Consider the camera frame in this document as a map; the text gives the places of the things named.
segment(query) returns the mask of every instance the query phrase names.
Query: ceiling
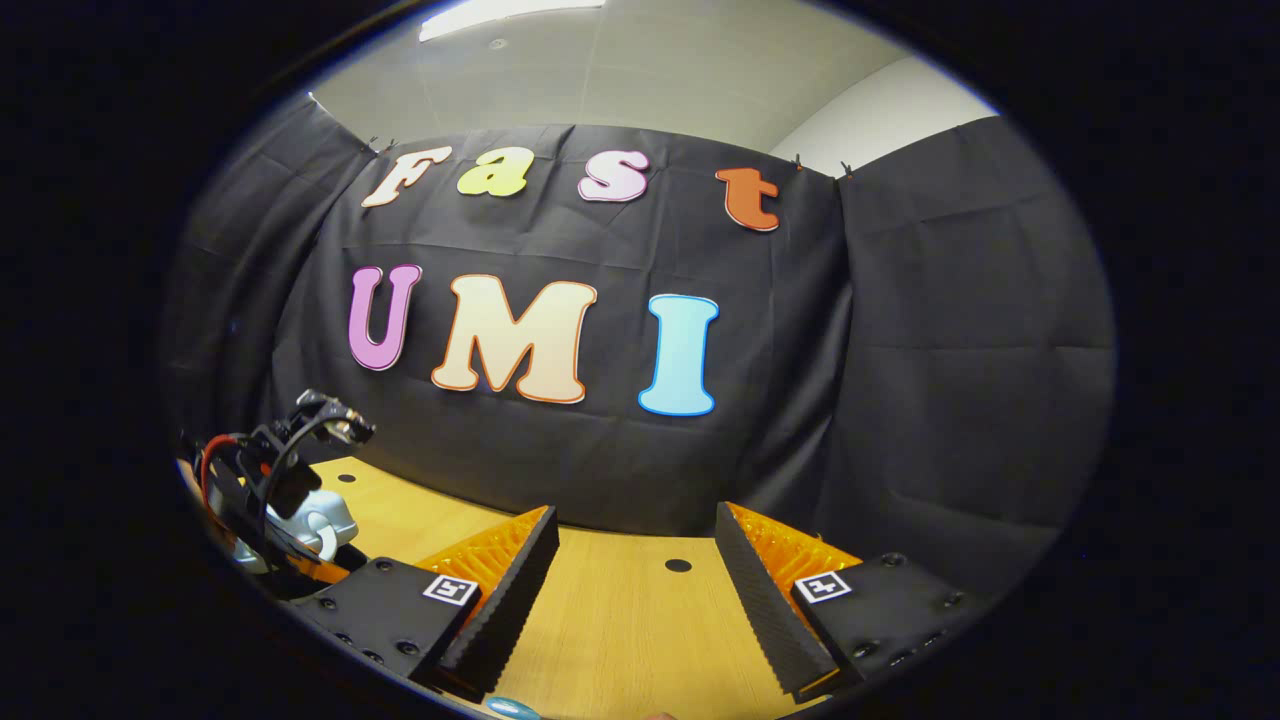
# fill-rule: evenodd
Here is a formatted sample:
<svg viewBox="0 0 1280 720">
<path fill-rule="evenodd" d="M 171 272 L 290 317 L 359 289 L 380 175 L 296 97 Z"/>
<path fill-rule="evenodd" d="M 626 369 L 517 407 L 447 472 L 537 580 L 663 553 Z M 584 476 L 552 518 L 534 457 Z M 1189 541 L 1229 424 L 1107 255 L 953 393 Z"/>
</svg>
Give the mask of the ceiling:
<svg viewBox="0 0 1280 720">
<path fill-rule="evenodd" d="M 607 0 L 419 42 L 425 17 L 312 88 L 352 132 L 378 136 L 376 147 L 582 123 L 769 152 L 849 86 L 909 55 L 799 0 Z"/>
</svg>

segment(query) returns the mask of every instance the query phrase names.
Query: wooden table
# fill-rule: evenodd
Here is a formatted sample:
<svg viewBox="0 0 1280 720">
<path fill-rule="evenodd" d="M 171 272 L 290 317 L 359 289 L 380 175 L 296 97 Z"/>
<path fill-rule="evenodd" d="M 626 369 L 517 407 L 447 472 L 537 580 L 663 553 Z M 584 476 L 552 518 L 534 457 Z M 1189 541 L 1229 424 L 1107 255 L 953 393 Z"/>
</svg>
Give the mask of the wooden table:
<svg viewBox="0 0 1280 720">
<path fill-rule="evenodd" d="M 340 493 L 370 557 L 419 560 L 511 515 L 433 492 L 356 459 L 312 465 Z M 338 475 L 352 475 L 340 482 Z M 756 643 L 712 538 L 561 525 L 561 547 L 494 693 L 552 720 L 756 720 L 796 705 Z M 668 570 L 686 560 L 686 573 Z M 500 717 L 488 707 L 468 703 Z"/>
</svg>

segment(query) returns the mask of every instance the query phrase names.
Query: orange soft pad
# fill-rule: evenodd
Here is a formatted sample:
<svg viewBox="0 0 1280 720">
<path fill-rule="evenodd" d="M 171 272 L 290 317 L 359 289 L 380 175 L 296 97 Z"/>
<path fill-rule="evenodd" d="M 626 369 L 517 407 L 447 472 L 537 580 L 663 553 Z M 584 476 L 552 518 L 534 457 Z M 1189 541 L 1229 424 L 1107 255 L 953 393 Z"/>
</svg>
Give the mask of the orange soft pad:
<svg viewBox="0 0 1280 720">
<path fill-rule="evenodd" d="M 547 512 L 548 506 L 530 510 L 524 515 L 517 515 L 500 525 L 494 525 L 488 530 L 476 533 L 467 539 L 452 544 L 435 555 L 421 560 L 417 566 L 442 575 L 452 575 L 471 580 L 480 585 L 483 594 L 466 623 L 470 623 L 476 612 L 484 607 L 493 594 L 498 582 L 511 568 L 520 548 L 525 547 L 529 533 L 538 525 L 538 520 Z"/>
<path fill-rule="evenodd" d="M 800 578 L 809 578 L 832 570 L 844 570 L 858 565 L 861 560 L 842 550 L 831 547 L 820 539 L 812 538 L 800 530 L 783 525 L 772 518 L 753 512 L 746 507 L 726 502 L 733 512 L 733 519 L 742 528 L 746 539 L 751 542 L 755 553 L 764 562 L 764 569 L 773 578 L 782 597 L 791 603 L 791 610 L 809 626 L 809 620 L 800 612 L 800 606 L 791 597 L 791 585 Z"/>
</svg>

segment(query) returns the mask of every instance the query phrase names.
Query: purple letter u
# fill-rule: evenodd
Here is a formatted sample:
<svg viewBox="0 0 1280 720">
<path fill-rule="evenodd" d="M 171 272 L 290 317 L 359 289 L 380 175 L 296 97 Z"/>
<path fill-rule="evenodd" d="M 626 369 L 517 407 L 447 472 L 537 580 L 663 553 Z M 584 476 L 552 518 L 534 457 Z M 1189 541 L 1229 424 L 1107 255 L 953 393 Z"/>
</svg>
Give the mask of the purple letter u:
<svg viewBox="0 0 1280 720">
<path fill-rule="evenodd" d="M 351 299 L 351 323 L 347 342 L 351 354 L 370 370 L 385 370 L 399 360 L 404 347 L 404 325 L 408 319 L 408 293 L 422 278 L 422 268 L 398 265 L 390 272 L 392 310 L 387 318 L 387 336 L 381 342 L 369 338 L 369 313 L 374 305 L 374 288 L 383 282 L 381 268 L 361 268 L 352 275 L 356 292 Z"/>
</svg>

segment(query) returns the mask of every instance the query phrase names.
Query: blue object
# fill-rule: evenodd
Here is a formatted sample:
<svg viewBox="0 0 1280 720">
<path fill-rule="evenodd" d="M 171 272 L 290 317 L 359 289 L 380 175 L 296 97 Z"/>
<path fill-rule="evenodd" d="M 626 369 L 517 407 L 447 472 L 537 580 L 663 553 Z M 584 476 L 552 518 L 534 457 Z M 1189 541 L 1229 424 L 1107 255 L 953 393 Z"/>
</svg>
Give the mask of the blue object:
<svg viewBox="0 0 1280 720">
<path fill-rule="evenodd" d="M 705 297 L 658 295 L 649 300 L 658 318 L 658 361 L 653 384 L 640 393 L 640 407 L 655 415 L 705 415 L 716 400 L 703 387 L 707 325 L 719 306 Z"/>
<path fill-rule="evenodd" d="M 541 716 L 534 712 L 534 708 L 511 698 L 490 697 L 485 701 L 485 705 L 489 706 L 489 710 L 507 717 L 515 717 L 516 720 L 541 720 Z"/>
</svg>

